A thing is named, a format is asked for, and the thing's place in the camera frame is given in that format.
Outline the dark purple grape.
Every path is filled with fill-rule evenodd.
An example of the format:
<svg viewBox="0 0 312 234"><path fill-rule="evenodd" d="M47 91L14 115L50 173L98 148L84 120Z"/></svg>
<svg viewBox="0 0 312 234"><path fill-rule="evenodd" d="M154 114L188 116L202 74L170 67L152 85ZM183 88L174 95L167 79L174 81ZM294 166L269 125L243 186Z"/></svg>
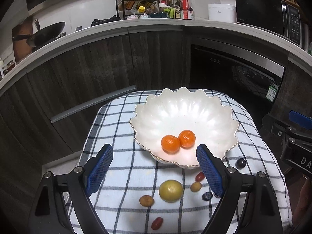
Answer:
<svg viewBox="0 0 312 234"><path fill-rule="evenodd" d="M243 157L239 158L236 163L235 163L235 166L238 170L241 170L243 168L245 168L246 166L246 161Z"/></svg>

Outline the dark blueberry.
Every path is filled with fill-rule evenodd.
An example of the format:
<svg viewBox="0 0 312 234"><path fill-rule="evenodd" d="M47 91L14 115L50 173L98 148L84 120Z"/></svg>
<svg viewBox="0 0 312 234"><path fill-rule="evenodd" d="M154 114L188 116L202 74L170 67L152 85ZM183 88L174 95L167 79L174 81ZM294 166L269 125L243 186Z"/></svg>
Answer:
<svg viewBox="0 0 312 234"><path fill-rule="evenodd" d="M213 194L212 194L210 191L205 192L205 193L201 196L201 198L202 198L203 201L210 201L210 200L212 199L212 197L213 197Z"/></svg>

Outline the red cherry tomato back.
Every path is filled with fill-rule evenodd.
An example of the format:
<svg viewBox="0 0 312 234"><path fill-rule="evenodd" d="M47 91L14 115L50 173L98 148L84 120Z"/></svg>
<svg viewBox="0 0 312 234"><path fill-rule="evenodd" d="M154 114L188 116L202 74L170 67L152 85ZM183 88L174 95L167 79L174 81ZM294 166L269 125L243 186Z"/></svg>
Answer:
<svg viewBox="0 0 312 234"><path fill-rule="evenodd" d="M203 172L199 172L196 177L195 177L195 181L196 182L201 182L205 179L205 174Z"/></svg>

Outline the red cherry tomato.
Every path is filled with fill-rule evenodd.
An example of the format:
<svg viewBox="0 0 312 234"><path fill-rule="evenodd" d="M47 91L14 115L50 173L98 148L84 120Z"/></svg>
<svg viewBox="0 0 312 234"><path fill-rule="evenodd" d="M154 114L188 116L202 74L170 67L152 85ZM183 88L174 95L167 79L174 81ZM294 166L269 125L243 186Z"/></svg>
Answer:
<svg viewBox="0 0 312 234"><path fill-rule="evenodd" d="M203 172L199 172L196 177L195 177L195 181L196 182L201 182L205 179L205 174Z"/></svg>
<svg viewBox="0 0 312 234"><path fill-rule="evenodd" d="M151 224L151 229L152 230L158 230L163 224L163 218L162 217L157 217Z"/></svg>

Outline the brown longan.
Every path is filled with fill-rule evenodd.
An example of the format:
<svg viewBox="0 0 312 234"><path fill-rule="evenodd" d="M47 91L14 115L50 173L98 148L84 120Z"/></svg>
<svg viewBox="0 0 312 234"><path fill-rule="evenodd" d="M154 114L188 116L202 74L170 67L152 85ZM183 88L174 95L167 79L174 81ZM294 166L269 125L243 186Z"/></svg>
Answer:
<svg viewBox="0 0 312 234"><path fill-rule="evenodd" d="M200 182L194 182L191 186L190 186L190 190L191 192L199 192L202 188L202 184Z"/></svg>
<svg viewBox="0 0 312 234"><path fill-rule="evenodd" d="M140 197L139 203L143 207L151 207L154 204L154 199L150 195L143 195Z"/></svg>

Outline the yellow-green round fruit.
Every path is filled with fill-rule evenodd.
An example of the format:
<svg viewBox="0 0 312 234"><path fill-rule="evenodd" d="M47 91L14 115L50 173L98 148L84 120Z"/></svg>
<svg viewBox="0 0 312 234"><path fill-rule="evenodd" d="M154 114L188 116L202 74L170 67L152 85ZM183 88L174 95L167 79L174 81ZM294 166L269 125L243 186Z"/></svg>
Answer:
<svg viewBox="0 0 312 234"><path fill-rule="evenodd" d="M159 196L165 202L173 203L178 200L183 195L183 186L180 182L176 180L164 181L159 187Z"/></svg>

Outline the red cherry tomato front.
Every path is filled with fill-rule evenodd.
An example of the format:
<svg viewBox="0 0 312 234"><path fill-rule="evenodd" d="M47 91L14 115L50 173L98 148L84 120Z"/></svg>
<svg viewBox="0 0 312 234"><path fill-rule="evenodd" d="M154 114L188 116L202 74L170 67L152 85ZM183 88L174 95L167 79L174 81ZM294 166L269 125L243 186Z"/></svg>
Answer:
<svg viewBox="0 0 312 234"><path fill-rule="evenodd" d="M158 230L163 224L163 218L162 217L157 217L151 224L151 229L152 230Z"/></svg>

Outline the blue checked white cloth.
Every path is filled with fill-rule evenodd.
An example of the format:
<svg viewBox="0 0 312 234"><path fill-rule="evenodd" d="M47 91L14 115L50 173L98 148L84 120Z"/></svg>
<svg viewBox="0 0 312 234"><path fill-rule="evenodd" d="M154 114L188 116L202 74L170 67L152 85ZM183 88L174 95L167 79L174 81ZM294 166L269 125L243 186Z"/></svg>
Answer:
<svg viewBox="0 0 312 234"><path fill-rule="evenodd" d="M233 118L239 121L238 145L226 154L225 164L234 166L243 157L246 166L242 172L266 173L274 188L282 226L288 232L293 224L289 192L285 177L272 151L260 137L249 112L236 100L217 91L207 90L208 96L219 96L225 106L233 109ZM163 218L158 233L201 233L214 213L218 198L203 201L201 196L210 191L207 181L199 192L190 186L199 169L182 169L175 165L161 164L135 142L129 120L135 115L135 106L144 103L147 91L123 95L98 110L87 136L79 165L95 156L103 145L113 147L113 161L101 182L99 190L91 195L91 202L109 233L152 233L151 224ZM176 180L183 186L180 200L168 203L159 196L160 185ZM150 195L151 207L143 207L139 199Z"/></svg>

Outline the orange mandarin right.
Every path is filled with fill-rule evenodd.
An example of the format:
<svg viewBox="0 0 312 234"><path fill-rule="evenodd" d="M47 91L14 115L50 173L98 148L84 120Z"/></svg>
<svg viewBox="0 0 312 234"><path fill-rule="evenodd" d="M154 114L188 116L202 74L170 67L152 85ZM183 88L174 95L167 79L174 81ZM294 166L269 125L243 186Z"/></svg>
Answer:
<svg viewBox="0 0 312 234"><path fill-rule="evenodd" d="M196 136L194 132L190 130L183 130L179 136L180 146L182 148L191 148L194 146L196 141Z"/></svg>

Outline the built-in black dishwasher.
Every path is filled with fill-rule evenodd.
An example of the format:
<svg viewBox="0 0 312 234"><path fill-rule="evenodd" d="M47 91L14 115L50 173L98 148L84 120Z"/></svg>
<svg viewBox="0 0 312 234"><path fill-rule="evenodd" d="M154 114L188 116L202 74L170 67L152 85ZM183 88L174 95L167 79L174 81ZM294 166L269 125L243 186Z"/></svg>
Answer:
<svg viewBox="0 0 312 234"><path fill-rule="evenodd" d="M227 94L249 112L257 129L273 107L284 70L278 63L232 44L205 39L191 44L189 85Z"/></svg>

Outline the orange mandarin left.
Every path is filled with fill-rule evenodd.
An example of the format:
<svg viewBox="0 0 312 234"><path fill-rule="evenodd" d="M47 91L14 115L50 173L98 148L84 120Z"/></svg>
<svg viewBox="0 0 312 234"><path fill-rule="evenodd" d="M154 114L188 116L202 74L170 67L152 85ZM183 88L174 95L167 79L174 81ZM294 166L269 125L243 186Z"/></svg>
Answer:
<svg viewBox="0 0 312 234"><path fill-rule="evenodd" d="M161 146L167 154L175 154L180 150L180 141L173 135L166 135L161 140Z"/></svg>

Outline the dark wood cabinet drawers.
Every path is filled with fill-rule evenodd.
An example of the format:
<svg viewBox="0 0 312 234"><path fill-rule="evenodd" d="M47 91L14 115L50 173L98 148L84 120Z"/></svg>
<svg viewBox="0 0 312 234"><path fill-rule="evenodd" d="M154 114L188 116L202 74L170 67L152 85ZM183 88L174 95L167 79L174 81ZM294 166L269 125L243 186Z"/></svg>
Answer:
<svg viewBox="0 0 312 234"><path fill-rule="evenodd" d="M82 149L95 108L127 87L189 83L181 30L127 33L69 50L31 69L1 95L1 199L32 200L41 166Z"/></svg>

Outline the white rice cooker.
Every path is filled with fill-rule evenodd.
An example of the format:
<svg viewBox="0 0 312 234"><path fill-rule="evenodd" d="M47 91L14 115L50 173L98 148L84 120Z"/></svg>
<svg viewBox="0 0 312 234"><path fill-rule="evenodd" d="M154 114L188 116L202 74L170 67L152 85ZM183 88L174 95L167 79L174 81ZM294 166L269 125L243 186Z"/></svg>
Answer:
<svg viewBox="0 0 312 234"><path fill-rule="evenodd" d="M208 4L208 19L211 21L236 23L236 7L230 4Z"/></svg>

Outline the red liquid plastic bottle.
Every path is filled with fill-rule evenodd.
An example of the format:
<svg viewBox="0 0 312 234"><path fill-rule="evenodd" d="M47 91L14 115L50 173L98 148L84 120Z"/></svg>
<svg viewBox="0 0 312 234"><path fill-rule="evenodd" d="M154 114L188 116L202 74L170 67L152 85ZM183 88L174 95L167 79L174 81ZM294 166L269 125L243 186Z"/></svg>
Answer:
<svg viewBox="0 0 312 234"><path fill-rule="evenodd" d="M194 9L191 0L181 0L180 17L182 20L194 19Z"/></svg>

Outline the dark soy sauce bottle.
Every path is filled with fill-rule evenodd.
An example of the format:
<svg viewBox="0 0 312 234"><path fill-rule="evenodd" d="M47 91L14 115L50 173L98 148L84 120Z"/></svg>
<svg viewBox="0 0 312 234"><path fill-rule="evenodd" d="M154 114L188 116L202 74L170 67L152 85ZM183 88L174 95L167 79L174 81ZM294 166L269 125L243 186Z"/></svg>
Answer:
<svg viewBox="0 0 312 234"><path fill-rule="evenodd" d="M181 19L181 0L175 1L175 18Z"/></svg>

